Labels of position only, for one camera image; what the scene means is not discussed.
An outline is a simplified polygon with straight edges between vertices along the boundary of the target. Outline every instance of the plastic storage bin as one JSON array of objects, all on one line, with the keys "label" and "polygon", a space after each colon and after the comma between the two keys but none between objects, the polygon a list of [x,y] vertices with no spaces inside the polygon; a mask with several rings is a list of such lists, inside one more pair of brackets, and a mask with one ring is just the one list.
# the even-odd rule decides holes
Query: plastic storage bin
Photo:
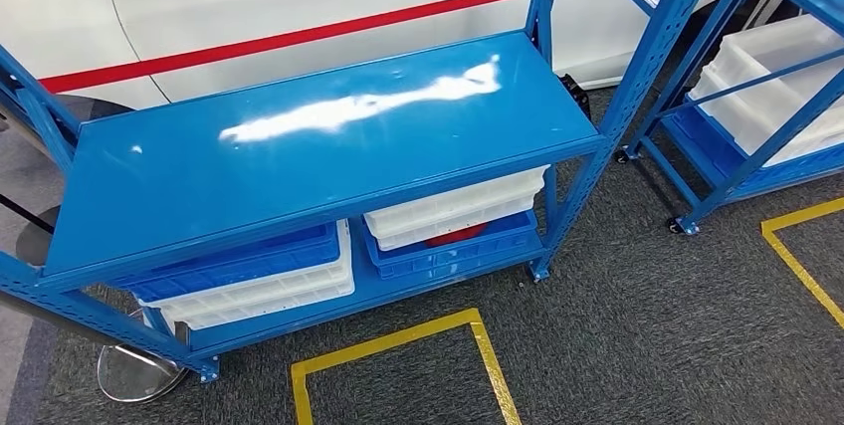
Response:
[{"label": "plastic storage bin", "polygon": [[109,282],[152,302],[335,261],[335,223],[327,223],[208,257]]},{"label": "plastic storage bin", "polygon": [[382,251],[368,231],[364,233],[364,240],[369,258],[381,279],[420,271],[428,271],[431,277],[442,277],[476,267],[481,258],[489,254],[518,248],[528,241],[531,234],[535,234],[535,229],[536,217],[529,210],[491,222],[475,238],[434,248],[427,247],[425,243],[415,243]]},{"label": "plastic storage bin", "polygon": [[[803,15],[724,37],[715,59],[701,74],[690,98],[733,87],[844,47],[844,40]],[[844,68],[844,58],[740,90],[702,104],[747,154],[756,150]],[[844,101],[804,129],[766,166],[844,142]]]},{"label": "plastic storage bin", "polygon": [[533,207],[548,165],[363,215],[381,251],[510,216]]},{"label": "plastic storage bin", "polygon": [[184,321],[190,328],[200,329],[347,296],[354,292],[348,223],[338,221],[336,230],[339,257],[330,263],[161,301],[139,302],[161,308],[168,322]]},{"label": "plastic storage bin", "polygon": [[[716,186],[747,160],[730,134],[699,106],[683,108],[666,117],[666,127],[686,156],[711,186]],[[798,158],[765,166],[755,171],[735,191],[747,197],[844,170],[844,143],[808,153]]]}]

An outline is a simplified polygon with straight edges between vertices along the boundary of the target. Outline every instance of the shelving unit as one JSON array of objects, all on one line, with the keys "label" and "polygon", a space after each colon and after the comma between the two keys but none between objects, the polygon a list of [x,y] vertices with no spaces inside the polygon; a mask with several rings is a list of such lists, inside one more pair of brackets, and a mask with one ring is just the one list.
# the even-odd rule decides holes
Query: shelving unit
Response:
[{"label": "shelving unit", "polygon": [[[700,36],[648,112],[630,144],[615,155],[616,161],[624,163],[640,158],[641,149],[644,147],[691,204],[692,210],[689,213],[668,220],[668,227],[675,233],[697,233],[699,230],[697,222],[726,203],[844,171],[844,144],[765,166],[778,151],[841,97],[844,92],[844,71],[835,75],[820,92],[750,155],[744,153],[733,142],[733,138],[698,107],[739,90],[840,57],[844,55],[842,49],[703,98],[689,100],[688,97],[683,97],[687,81],[697,71],[704,55],[718,38],[730,15],[743,1],[721,0],[719,2]],[[790,1],[838,35],[844,35],[844,0]],[[653,136],[658,131],[667,133],[672,142],[709,183],[712,191],[707,196],[699,197],[660,151],[653,141]]]},{"label": "shelving unit", "polygon": [[[651,16],[594,126],[550,68],[553,0],[523,30],[79,124],[0,49],[0,89],[68,176],[47,266],[0,256],[0,291],[219,376],[218,354],[527,262],[548,264],[698,0],[636,0]],[[545,174],[546,233],[448,275],[381,280],[360,215],[582,156],[564,198]],[[161,265],[349,218],[353,294],[173,338],[80,292]]]}]

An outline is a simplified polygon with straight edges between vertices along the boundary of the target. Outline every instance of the round metal base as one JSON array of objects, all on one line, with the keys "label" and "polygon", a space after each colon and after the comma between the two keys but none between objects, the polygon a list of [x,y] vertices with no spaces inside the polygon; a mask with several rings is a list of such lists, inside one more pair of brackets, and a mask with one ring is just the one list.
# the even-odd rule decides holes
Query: round metal base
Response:
[{"label": "round metal base", "polygon": [[[142,311],[132,313],[142,319]],[[106,345],[97,361],[97,382],[115,402],[149,402],[176,387],[188,370],[127,345]]]}]

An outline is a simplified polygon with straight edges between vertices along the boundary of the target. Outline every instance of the white tray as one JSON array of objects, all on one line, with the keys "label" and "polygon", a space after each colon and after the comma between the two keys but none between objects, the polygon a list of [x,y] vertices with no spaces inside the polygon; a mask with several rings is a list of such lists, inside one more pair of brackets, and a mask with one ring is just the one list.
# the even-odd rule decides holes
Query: white tray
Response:
[{"label": "white tray", "polygon": [[493,221],[533,207],[548,165],[446,191],[363,215],[378,242],[390,251]]},{"label": "white tray", "polygon": [[348,223],[337,221],[340,256],[336,261],[162,299],[142,306],[161,308],[171,324],[196,330],[327,301],[354,292]]},{"label": "white tray", "polygon": [[[808,15],[728,35],[689,96],[699,99],[842,47],[844,40]],[[701,108],[744,152],[753,154],[842,68],[844,58],[834,59],[706,102]],[[765,166],[844,141],[842,106],[844,100],[839,100]]]},{"label": "white tray", "polygon": [[[704,67],[696,90],[698,95],[703,97],[728,87],[726,82]],[[760,121],[758,116],[753,114],[752,106],[735,94],[706,102],[701,108],[720,123],[733,136],[738,147],[747,154],[754,154],[781,126],[767,120]],[[792,138],[764,166],[772,166],[842,142],[844,108],[832,107]]]}]

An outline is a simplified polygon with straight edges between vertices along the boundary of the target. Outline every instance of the yellow tape line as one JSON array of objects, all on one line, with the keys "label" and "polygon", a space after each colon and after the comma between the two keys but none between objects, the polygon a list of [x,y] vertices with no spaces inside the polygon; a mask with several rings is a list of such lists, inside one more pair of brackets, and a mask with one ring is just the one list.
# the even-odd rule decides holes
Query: yellow tape line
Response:
[{"label": "yellow tape line", "polygon": [[490,382],[493,384],[493,390],[496,392],[496,399],[499,401],[499,407],[502,409],[504,421],[507,425],[520,425],[522,420],[519,419],[519,412],[516,410],[516,404],[510,396],[510,390],[507,388],[507,383],[504,380],[504,374],[501,371],[499,360],[493,350],[493,343],[490,342],[490,337],[487,335],[487,328],[481,322],[481,317],[478,315],[478,320],[471,322],[472,334],[475,336],[475,342],[478,343],[478,349],[481,351],[481,358],[484,360],[484,366],[487,368],[487,374],[490,376]]},{"label": "yellow tape line", "polygon": [[472,328],[475,342],[478,344],[481,358],[487,368],[487,374],[490,376],[505,421],[508,425],[521,425],[522,421],[519,419],[516,404],[510,396],[510,390],[507,388],[504,374],[493,351],[492,342],[477,309],[466,309],[383,337],[294,363],[291,366],[291,378],[293,379],[293,397],[296,402],[296,418],[299,425],[313,425],[314,423],[314,418],[311,415],[311,400],[308,397],[308,388],[305,381],[307,374],[357,360],[465,324]]},{"label": "yellow tape line", "polygon": [[817,281],[812,278],[809,272],[806,271],[799,261],[797,261],[794,255],[788,251],[785,245],[782,244],[782,241],[773,234],[776,230],[819,218],[830,213],[841,211],[842,209],[844,209],[844,198],[838,198],[810,208],[788,213],[783,216],[779,216],[778,218],[762,221],[761,230],[762,237],[768,242],[768,244],[770,244],[770,247],[773,248],[774,252],[776,252],[782,261],[788,265],[794,275],[797,276],[801,283],[803,283],[803,286],[812,293],[812,296],[814,296],[815,299],[817,299],[817,301],[829,311],[835,321],[838,322],[838,325],[844,328],[844,313],[841,312],[838,305],[832,301],[832,298],[826,294],[826,291],[820,287]]}]

